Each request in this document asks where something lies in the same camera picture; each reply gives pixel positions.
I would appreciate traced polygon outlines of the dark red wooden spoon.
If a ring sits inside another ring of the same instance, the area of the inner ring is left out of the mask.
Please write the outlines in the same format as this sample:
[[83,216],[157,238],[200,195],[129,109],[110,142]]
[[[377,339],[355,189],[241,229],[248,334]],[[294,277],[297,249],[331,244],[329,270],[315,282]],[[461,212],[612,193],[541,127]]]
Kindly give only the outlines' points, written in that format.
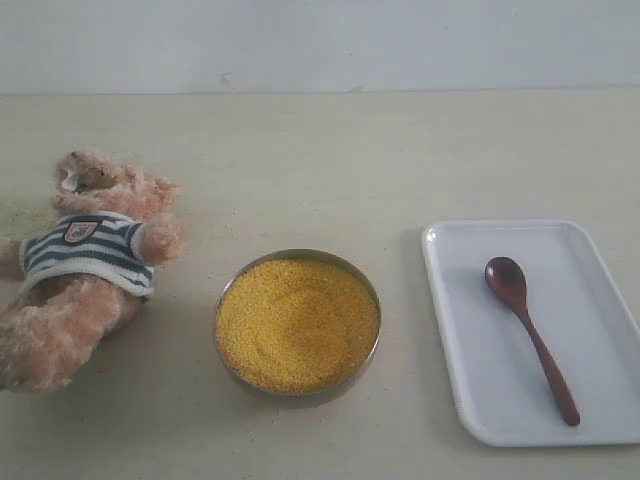
[[571,427],[579,426],[581,415],[573,395],[530,317],[527,281],[522,268],[510,257],[493,257],[485,266],[484,278],[496,298],[514,313],[528,334],[561,418]]

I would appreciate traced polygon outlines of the pink teddy bear striped sweater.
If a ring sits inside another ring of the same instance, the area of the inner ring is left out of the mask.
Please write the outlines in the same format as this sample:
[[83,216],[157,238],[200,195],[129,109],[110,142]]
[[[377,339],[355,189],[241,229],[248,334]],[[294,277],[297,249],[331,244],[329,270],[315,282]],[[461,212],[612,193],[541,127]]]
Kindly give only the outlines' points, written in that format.
[[173,181],[87,150],[61,158],[54,178],[50,228],[1,239],[1,276],[20,284],[1,310],[1,388],[12,393],[68,385],[185,245]]

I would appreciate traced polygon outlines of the white rectangular tray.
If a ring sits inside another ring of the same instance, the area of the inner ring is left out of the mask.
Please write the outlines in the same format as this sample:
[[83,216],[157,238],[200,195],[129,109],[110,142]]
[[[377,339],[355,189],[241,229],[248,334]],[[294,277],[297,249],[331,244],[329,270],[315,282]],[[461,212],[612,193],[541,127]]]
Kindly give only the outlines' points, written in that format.
[[[594,242],[565,220],[449,221],[421,235],[458,416],[496,447],[635,444],[639,440],[639,327]],[[533,322],[576,401],[561,418],[534,347],[484,278],[495,257],[515,260]]]

